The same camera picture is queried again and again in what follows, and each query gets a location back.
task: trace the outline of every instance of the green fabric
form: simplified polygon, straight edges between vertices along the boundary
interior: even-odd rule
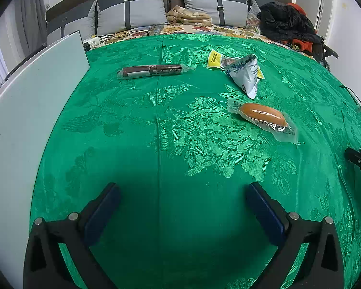
[[[227,98],[251,100],[206,68],[211,49],[258,57],[266,80],[254,102],[286,112],[298,145],[227,112]],[[31,220],[80,211],[113,181],[122,203],[91,251],[119,288],[247,289],[276,250],[245,206],[245,186],[259,181],[287,211],[334,218],[351,287],[361,270],[361,172],[343,153],[361,147],[361,113],[334,76],[294,51],[210,34],[149,36],[87,56],[91,68],[44,151]],[[161,63],[195,70],[116,79],[124,66]]]

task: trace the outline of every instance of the black jacket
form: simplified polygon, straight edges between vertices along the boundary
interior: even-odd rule
[[[322,44],[322,40],[316,34],[310,20],[293,6],[270,2],[262,5],[260,10],[259,27],[262,34],[269,39],[274,41],[299,39]]]

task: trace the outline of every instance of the blue gripper pad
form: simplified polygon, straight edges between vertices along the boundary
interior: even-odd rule
[[[97,243],[103,229],[119,204],[120,189],[114,185],[86,223],[84,227],[84,244],[89,247]]]
[[[269,203],[252,183],[246,188],[245,198],[247,205],[251,208],[266,233],[269,242],[276,246],[282,245],[286,239],[284,226]]]

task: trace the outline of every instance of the yellow label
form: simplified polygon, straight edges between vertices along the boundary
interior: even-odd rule
[[[257,78],[265,79],[265,76],[263,75],[263,72],[261,71],[261,67],[259,67],[259,65],[258,65]]]
[[[220,68],[222,54],[215,50],[211,50],[209,58],[207,59],[207,68]]]

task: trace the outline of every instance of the folded blanket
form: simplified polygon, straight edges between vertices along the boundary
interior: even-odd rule
[[[166,13],[170,23],[192,24],[201,27],[211,26],[211,16],[201,12],[191,12],[184,7],[177,5]]]

